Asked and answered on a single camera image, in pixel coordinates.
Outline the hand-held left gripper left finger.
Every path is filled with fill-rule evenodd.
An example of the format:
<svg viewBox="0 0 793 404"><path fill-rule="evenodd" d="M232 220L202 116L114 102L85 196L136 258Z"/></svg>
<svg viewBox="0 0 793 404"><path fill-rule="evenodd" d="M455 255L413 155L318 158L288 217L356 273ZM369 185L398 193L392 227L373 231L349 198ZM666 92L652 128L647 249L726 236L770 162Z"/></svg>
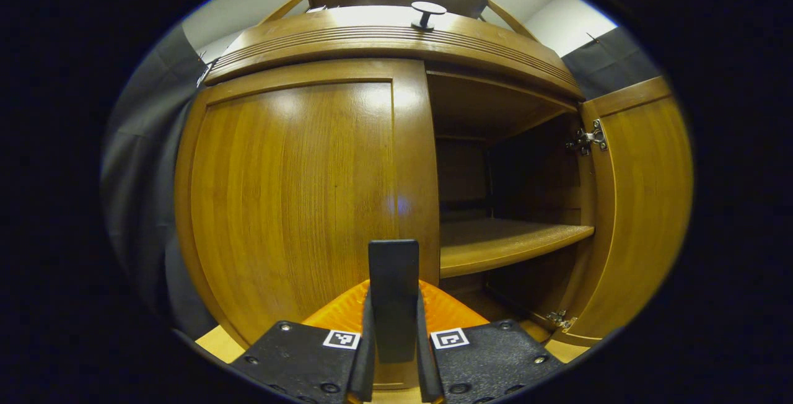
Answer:
<svg viewBox="0 0 793 404"><path fill-rule="evenodd" d="M373 395L369 280L303 322L278 320L230 368L289 403L363 403Z"/></svg>

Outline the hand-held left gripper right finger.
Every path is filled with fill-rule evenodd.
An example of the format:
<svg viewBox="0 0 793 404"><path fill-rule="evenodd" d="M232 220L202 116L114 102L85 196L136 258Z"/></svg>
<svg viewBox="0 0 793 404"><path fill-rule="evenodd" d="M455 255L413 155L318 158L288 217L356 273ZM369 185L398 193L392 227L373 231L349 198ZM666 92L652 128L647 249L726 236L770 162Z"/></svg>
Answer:
<svg viewBox="0 0 793 404"><path fill-rule="evenodd" d="M417 325L424 402L507 403L566 369L516 320L487 320L424 281Z"/></svg>

